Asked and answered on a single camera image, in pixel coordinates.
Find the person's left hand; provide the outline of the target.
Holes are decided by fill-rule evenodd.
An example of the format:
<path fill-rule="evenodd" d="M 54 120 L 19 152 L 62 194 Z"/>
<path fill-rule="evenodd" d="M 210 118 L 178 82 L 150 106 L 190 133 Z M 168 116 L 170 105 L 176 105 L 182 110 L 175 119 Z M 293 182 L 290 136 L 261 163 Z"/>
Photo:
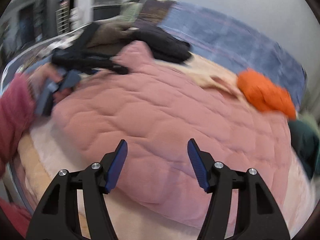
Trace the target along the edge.
<path fill-rule="evenodd" d="M 51 63 L 46 63 L 39 66 L 27 79 L 28 88 L 33 99 L 37 99 L 44 87 L 47 79 L 55 83 L 62 80 L 62 75 L 58 73 L 57 69 Z"/>

